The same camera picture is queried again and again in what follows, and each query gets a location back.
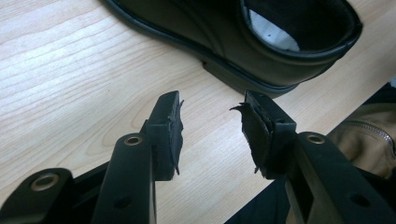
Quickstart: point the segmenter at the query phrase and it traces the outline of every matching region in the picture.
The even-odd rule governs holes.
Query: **black plastic part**
[[[3,204],[0,223],[69,223],[65,219],[76,199],[73,177],[62,168],[47,169],[26,178]]]
[[[92,223],[154,223],[152,144],[142,133],[117,141]]]
[[[270,97],[255,91],[247,91],[245,102],[233,109],[242,114],[242,131],[257,168],[267,179],[280,178],[295,139],[294,120]]]
[[[326,136],[300,133],[293,158],[287,193],[298,223],[395,223],[393,210]]]
[[[179,174],[178,160],[183,145],[178,91],[162,95],[154,106],[141,133],[148,135],[154,145],[154,172],[156,181],[171,180]]]
[[[178,91],[161,96],[141,133],[119,139],[110,162],[75,179],[61,168],[26,178],[4,203],[0,223],[156,223],[154,176],[170,180],[178,172],[178,100]]]

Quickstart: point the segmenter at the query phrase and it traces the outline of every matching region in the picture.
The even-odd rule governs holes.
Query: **metal grommet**
[[[309,134],[306,139],[313,144],[323,144],[324,139],[318,135]]]
[[[125,139],[124,143],[127,146],[136,146],[138,144],[140,144],[143,141],[143,139],[141,137],[137,137],[137,136],[131,136],[127,139]]]
[[[54,173],[48,173],[39,176],[31,185],[33,191],[42,191],[45,189],[50,189],[59,181],[59,175]]]

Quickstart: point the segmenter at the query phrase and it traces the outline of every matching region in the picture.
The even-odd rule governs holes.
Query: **screw hole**
[[[129,137],[129,138],[125,139],[125,141],[124,141],[125,145],[127,145],[127,146],[135,146],[135,145],[140,144],[141,142],[142,142],[142,138],[135,137],[135,136]]]
[[[317,136],[317,135],[313,135],[313,134],[308,135],[306,137],[306,139],[308,141],[310,141],[311,143],[314,143],[314,144],[323,144],[324,143],[324,139],[322,137]]]
[[[369,207],[371,205],[370,201],[357,193],[351,194],[349,200],[362,207]]]

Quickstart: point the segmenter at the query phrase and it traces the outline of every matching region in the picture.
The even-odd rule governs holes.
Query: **black fabric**
[[[333,48],[354,23],[338,1],[247,0],[246,6],[291,35],[301,51]]]
[[[225,223],[285,223],[290,210],[285,183],[286,178],[275,180]]]

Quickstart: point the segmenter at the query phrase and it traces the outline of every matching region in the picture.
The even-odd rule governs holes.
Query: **hole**
[[[125,145],[127,146],[135,146],[137,144],[140,144],[142,142],[142,138],[140,137],[129,137],[127,139],[125,139]]]
[[[314,143],[314,144],[323,144],[324,143],[324,139],[322,137],[317,136],[317,135],[313,135],[313,134],[308,135],[306,137],[306,139],[308,141],[310,141],[311,143]]]
[[[53,173],[39,176],[31,185],[33,191],[50,189],[59,181],[59,176]]]
[[[132,203],[132,197],[127,195],[127,196],[123,196],[123,197],[117,199],[114,202],[114,207],[122,209],[122,208],[126,208],[131,203]]]
[[[370,201],[368,201],[365,197],[357,193],[351,194],[349,196],[349,200],[362,207],[369,207],[371,205]]]

